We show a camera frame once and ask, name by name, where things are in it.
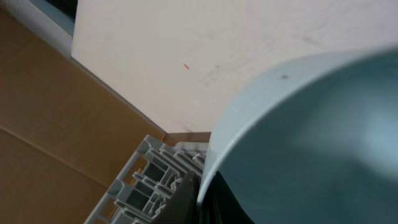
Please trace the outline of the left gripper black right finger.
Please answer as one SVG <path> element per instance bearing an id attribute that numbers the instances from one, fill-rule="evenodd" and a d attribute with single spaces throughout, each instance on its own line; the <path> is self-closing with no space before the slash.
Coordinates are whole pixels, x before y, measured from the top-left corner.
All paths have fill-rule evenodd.
<path id="1" fill-rule="evenodd" d="M 254 224 L 240 206 L 220 172 L 212 179 L 201 205 L 199 223 Z"/>

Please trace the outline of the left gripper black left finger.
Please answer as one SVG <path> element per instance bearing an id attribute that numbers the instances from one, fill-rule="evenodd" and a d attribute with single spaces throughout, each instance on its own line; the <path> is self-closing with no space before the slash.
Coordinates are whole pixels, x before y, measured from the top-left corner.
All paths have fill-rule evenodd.
<path id="1" fill-rule="evenodd" d="M 197 197 L 200 178 L 194 172 L 187 172 L 170 201 L 152 224 L 197 224 Z"/>

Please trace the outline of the light blue bowl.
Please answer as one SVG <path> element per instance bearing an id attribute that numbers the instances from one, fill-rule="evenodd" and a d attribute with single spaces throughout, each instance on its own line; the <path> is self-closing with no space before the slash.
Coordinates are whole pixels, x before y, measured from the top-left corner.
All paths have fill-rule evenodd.
<path id="1" fill-rule="evenodd" d="M 254 223 L 396 223 L 397 48 L 267 70 L 212 131 L 200 207 L 217 172 Z"/>

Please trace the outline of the grey plastic dish rack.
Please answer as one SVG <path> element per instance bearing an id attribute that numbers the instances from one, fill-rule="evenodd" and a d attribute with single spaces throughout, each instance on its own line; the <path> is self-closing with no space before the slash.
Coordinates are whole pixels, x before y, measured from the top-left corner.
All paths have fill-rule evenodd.
<path id="1" fill-rule="evenodd" d="M 178 142 L 175 146 L 147 135 L 85 224 L 150 223 L 164 209 L 188 171 L 201 176 L 207 142 Z"/>

